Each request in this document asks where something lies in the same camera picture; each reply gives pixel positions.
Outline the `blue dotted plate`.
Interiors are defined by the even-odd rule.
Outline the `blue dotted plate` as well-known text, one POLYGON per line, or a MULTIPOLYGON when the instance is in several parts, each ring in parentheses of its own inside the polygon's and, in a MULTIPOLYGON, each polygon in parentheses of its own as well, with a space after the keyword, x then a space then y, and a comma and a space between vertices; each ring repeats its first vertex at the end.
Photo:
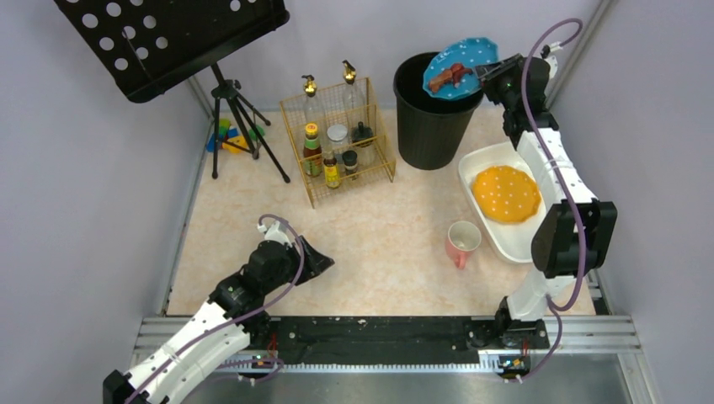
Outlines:
POLYGON ((423 90, 431 97, 444 101, 456 101, 475 94, 480 89, 480 81, 475 72, 463 78, 461 85, 455 88, 445 85, 437 93, 431 93, 427 83, 444 69, 450 69, 454 63, 462 63, 473 69, 476 65, 499 61, 498 46, 489 38, 467 38, 448 45, 436 56, 432 56, 423 74, 423 90))

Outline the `small yellow spice bottle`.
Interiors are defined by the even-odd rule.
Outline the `small yellow spice bottle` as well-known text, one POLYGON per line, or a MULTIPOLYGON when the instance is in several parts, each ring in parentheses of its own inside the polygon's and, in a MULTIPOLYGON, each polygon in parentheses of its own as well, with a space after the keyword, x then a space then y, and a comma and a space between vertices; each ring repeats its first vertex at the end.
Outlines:
POLYGON ((337 189, 341 185, 341 179, 339 176, 338 160, 334 151, 326 150, 322 154, 322 165, 326 186, 329 189, 337 189))

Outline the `yellow dotted plate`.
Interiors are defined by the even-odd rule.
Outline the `yellow dotted plate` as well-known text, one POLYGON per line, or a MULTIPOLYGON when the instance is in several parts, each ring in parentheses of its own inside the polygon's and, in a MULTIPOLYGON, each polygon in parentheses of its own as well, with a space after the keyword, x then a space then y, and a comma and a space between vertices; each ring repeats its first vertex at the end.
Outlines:
POLYGON ((472 195, 486 218, 501 224, 519 224, 535 216, 541 204, 536 182, 526 172, 499 165, 477 174, 472 195))

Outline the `yellow cap sauce bottle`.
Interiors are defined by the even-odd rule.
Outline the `yellow cap sauce bottle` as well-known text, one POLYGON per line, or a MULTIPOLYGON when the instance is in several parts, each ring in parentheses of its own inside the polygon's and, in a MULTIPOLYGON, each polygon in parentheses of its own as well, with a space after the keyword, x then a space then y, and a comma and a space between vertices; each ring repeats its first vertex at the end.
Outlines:
POLYGON ((319 139, 318 125, 309 122, 305 125, 303 143, 303 171, 309 177, 317 177, 322 173, 322 160, 320 158, 322 147, 319 139))

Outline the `black cap spice bottle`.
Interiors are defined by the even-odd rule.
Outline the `black cap spice bottle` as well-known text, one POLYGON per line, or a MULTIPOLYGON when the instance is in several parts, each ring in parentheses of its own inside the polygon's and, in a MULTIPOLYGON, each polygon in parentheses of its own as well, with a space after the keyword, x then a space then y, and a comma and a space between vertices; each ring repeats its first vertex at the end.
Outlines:
POLYGON ((344 162, 344 173, 348 179, 356 180, 359 177, 358 154, 354 150, 347 150, 342 153, 344 162))

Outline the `silver lid shaker jar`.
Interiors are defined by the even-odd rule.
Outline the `silver lid shaker jar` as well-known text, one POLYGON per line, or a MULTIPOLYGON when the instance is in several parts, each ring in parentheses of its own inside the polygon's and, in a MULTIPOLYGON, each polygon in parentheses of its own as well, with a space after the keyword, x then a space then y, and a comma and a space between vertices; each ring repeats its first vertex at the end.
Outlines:
POLYGON ((349 149, 348 128, 342 124, 330 125, 327 136, 338 164, 343 164, 343 153, 349 149))

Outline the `black lid grinder jar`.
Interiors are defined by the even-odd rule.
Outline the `black lid grinder jar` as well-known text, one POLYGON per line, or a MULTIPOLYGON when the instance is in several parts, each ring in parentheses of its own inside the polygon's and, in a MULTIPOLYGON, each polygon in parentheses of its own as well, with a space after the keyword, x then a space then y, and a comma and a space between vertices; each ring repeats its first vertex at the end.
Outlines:
POLYGON ((353 149, 358 155, 358 164, 369 167, 376 159, 373 130, 360 121, 351 134, 353 149))

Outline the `pink mug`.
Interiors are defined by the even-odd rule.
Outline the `pink mug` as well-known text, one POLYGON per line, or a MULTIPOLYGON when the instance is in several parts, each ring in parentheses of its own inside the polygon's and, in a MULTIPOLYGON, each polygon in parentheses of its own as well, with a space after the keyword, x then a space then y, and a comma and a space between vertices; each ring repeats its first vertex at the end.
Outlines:
POLYGON ((470 221, 450 225, 445 239, 445 252, 458 269, 464 269, 469 257, 481 246, 482 233, 470 221))

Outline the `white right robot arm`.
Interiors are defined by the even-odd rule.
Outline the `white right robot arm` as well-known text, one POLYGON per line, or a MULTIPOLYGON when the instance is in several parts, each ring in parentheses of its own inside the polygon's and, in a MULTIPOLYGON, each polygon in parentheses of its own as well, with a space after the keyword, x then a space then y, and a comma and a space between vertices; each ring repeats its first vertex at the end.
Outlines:
POLYGON ((549 310, 569 310, 586 274, 602 266, 617 219, 611 201, 584 184, 565 152, 559 124, 546 106, 551 64, 520 54, 476 66, 486 98, 504 107, 504 133, 533 174, 545 217, 530 244, 533 267, 521 286, 504 297, 495 334, 535 332, 549 310))

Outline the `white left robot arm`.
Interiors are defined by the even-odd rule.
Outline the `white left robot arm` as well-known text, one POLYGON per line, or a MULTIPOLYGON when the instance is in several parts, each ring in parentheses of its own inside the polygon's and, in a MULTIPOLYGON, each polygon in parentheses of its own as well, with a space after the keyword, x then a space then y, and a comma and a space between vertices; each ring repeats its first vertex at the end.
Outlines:
POLYGON ((126 372, 112 371, 104 379, 102 401, 180 403, 233 354, 268 335, 267 295, 304 284, 334 264, 304 237, 262 241, 159 349, 126 372))

